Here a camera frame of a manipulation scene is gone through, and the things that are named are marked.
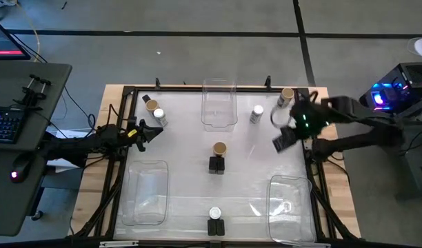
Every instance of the wooden table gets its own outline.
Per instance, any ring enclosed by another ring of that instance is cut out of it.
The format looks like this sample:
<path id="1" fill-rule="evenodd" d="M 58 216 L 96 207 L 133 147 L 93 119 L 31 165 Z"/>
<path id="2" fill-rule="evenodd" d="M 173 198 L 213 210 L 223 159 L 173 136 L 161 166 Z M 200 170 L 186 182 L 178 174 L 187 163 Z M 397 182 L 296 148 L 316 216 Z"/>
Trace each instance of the wooden table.
<path id="1" fill-rule="evenodd" d="M 124 86 L 132 85 L 106 85 L 105 91 L 103 94 L 101 107 L 99 110 L 99 115 L 97 119 L 97 125 L 105 125 L 108 116 L 108 106 L 112 104 L 116 110 L 119 109 L 121 104 L 121 96 Z M 139 87 L 154 87 L 154 85 L 136 85 Z M 162 87 L 184 87 L 184 85 L 164 85 Z M 188 85 L 188 87 L 201 87 L 201 85 Z M 250 86 L 252 88 L 264 88 L 264 86 Z M 309 87 L 309 91 L 317 90 L 319 92 L 318 101 L 322 98 L 328 97 L 328 89 L 326 87 Z M 128 112 L 130 109 L 130 104 L 127 104 L 125 107 L 124 117 L 128 117 Z M 110 123 L 116 123 L 117 117 L 111 115 Z M 326 139 L 336 139 L 338 138 L 336 134 L 335 125 L 330 125 L 326 127 L 322 133 L 319 135 L 319 138 Z M 341 154 L 335 154 L 336 157 L 341 157 Z M 343 161 L 335 161 L 340 166 L 344 167 Z M 94 211 L 99 205 L 102 195 L 102 189 L 104 184 L 104 179 L 106 177 L 108 160 L 100 161 L 84 171 L 83 178 L 81 181 L 81 186 L 79 188 L 78 198 L 76 205 L 74 206 L 73 217 L 71 221 L 72 228 L 75 232 L 78 232 L 82 226 L 90 219 Z M 118 163 L 115 165 L 115 170 L 112 177 L 113 184 L 116 174 Z M 350 193 L 350 187 L 348 183 L 347 176 L 333 164 L 326 162 L 323 164 L 326 184 L 328 186 L 328 193 L 331 206 L 336 212 L 341 221 L 348 227 L 348 229 L 355 235 L 360 236 L 358 222 L 356 220 L 354 202 L 352 200 L 352 195 Z M 110 209 L 107 208 L 105 212 L 105 218 L 103 222 L 102 234 L 105 233 L 108 221 L 110 219 Z M 321 225 L 324 234 L 328 235 L 328 224 L 325 217 L 325 212 L 323 208 L 319 205 Z"/>

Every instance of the yellow tag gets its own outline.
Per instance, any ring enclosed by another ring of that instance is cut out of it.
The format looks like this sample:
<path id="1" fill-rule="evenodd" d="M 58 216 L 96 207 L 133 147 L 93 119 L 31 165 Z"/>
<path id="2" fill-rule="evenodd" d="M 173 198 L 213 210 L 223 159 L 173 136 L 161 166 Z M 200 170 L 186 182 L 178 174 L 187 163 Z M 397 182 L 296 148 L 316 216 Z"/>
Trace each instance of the yellow tag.
<path id="1" fill-rule="evenodd" d="M 131 130 L 131 131 L 128 133 L 128 137 L 131 137 L 131 136 L 133 136 L 133 135 L 135 135 L 135 134 L 137 134 L 137 131 L 136 131 L 136 130 Z"/>

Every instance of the concrete floor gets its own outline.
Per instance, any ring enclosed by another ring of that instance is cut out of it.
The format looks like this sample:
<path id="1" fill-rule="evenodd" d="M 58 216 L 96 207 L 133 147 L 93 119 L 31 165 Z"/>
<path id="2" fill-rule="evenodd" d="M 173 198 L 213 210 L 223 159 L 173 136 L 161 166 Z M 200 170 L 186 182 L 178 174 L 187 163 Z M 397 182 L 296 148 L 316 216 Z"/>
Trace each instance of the concrete floor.
<path id="1" fill-rule="evenodd" d="M 297 32 L 292 0 L 64 0 L 21 1 L 40 30 L 154 30 Z M 422 0 L 300 0 L 308 33 L 421 34 Z M 8 29 L 30 29 L 9 9 Z M 32 35 L 19 35 L 36 48 Z M 87 111 L 97 114 L 107 83 L 200 83 L 204 78 L 237 78 L 259 85 L 307 85 L 298 38 L 89 37 L 40 36 L 41 54 L 73 65 L 68 89 Z M 308 39 L 315 83 L 331 96 L 359 97 L 397 63 L 422 61 L 406 50 L 407 39 Z M 85 128 L 86 119 L 63 103 L 53 122 L 63 129 Z M 360 125 L 338 126 L 339 136 L 364 132 Z M 422 246 L 422 200 L 394 199 L 398 161 L 378 147 L 345 153 L 362 236 L 370 241 Z M 75 194 L 50 193 L 41 201 L 49 217 L 29 220 L 14 238 L 0 242 L 63 237 Z"/>

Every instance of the computer mouse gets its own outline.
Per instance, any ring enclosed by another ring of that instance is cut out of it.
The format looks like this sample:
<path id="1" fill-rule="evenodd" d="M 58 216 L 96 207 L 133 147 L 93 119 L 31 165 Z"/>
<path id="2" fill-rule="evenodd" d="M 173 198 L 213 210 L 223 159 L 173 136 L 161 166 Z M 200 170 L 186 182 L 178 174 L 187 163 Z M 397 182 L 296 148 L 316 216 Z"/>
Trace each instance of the computer mouse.
<path id="1" fill-rule="evenodd" d="M 33 152 L 25 152 L 17 156 L 13 161 L 13 168 L 10 172 L 12 183 L 22 183 L 28 177 L 34 158 L 35 154 Z"/>

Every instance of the clear tray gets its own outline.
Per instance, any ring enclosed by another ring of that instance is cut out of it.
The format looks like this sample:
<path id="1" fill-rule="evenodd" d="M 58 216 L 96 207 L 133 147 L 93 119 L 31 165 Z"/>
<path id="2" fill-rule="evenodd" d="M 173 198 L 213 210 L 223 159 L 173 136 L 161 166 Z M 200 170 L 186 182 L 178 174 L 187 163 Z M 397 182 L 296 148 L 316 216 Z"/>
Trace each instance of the clear tray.
<path id="1" fill-rule="evenodd" d="M 306 178 L 273 176 L 269 185 L 268 228 L 271 239 L 287 245 L 314 242 L 310 191 Z"/>
<path id="2" fill-rule="evenodd" d="M 124 225 L 159 225 L 168 204 L 168 165 L 165 161 L 133 161 L 122 192 Z"/>
<path id="3" fill-rule="evenodd" d="M 205 131 L 231 132 L 237 123 L 237 85 L 227 79 L 205 79 L 202 88 L 202 123 Z"/>

